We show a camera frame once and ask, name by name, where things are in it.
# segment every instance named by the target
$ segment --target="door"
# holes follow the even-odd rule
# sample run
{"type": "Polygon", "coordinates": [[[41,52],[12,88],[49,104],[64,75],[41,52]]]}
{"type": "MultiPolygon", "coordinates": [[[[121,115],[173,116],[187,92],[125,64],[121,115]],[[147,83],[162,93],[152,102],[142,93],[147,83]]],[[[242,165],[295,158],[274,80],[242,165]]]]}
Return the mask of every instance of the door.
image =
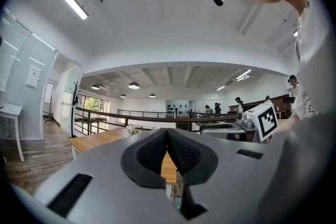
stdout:
{"type": "Polygon", "coordinates": [[[68,77],[64,87],[62,112],[61,112],[61,130],[71,137],[71,104],[72,91],[75,89],[75,84],[78,79],[80,67],[74,67],[68,70],[68,77]]]}

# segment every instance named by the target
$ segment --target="white cube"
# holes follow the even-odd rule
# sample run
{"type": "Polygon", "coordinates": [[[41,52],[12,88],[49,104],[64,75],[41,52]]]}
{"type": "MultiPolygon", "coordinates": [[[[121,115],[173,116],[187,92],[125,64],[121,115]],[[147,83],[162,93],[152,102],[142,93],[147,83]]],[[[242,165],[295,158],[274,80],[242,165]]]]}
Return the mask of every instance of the white cube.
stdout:
{"type": "Polygon", "coordinates": [[[278,127],[278,119],[273,104],[260,104],[255,108],[246,111],[248,119],[251,119],[254,126],[258,128],[260,141],[274,133],[278,127]]]}

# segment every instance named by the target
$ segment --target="wooden floor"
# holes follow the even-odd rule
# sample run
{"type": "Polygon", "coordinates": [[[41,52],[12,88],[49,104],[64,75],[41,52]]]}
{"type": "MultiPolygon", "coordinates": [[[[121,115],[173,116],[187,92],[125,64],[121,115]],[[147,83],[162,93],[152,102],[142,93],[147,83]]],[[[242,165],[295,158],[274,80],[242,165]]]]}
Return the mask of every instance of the wooden floor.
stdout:
{"type": "Polygon", "coordinates": [[[67,135],[56,122],[44,123],[43,141],[21,141],[24,162],[20,161],[15,140],[0,140],[0,151],[6,157],[8,180],[33,194],[50,175],[73,160],[67,135]]]}

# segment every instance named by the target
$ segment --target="wooden counter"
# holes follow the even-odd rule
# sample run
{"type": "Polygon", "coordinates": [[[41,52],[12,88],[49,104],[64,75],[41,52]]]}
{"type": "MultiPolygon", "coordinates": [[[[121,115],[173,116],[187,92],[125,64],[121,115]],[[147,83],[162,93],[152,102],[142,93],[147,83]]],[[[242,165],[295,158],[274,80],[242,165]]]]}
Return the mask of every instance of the wooden counter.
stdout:
{"type": "MultiPolygon", "coordinates": [[[[117,128],[99,134],[70,138],[69,142],[72,145],[74,158],[76,157],[74,149],[77,150],[79,153],[84,153],[96,146],[100,146],[102,144],[110,143],[128,137],[128,135],[123,134],[123,130],[124,128],[117,128]]],[[[166,153],[162,162],[161,176],[166,180],[166,184],[176,184],[176,167],[172,159],[169,157],[168,153],[166,153]]]]}

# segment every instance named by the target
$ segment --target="white table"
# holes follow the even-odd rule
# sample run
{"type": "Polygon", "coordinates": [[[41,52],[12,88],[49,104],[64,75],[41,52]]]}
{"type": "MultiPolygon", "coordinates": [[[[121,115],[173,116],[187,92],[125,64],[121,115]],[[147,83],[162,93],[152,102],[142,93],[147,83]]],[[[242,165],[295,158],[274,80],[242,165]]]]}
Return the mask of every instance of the white table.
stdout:
{"type": "Polygon", "coordinates": [[[7,118],[7,119],[14,120],[17,148],[19,150],[20,159],[22,162],[24,162],[25,159],[23,158],[23,154],[22,154],[20,134],[19,134],[19,116],[20,116],[21,111],[22,111],[22,106],[5,103],[5,106],[0,109],[0,116],[7,118]]]}

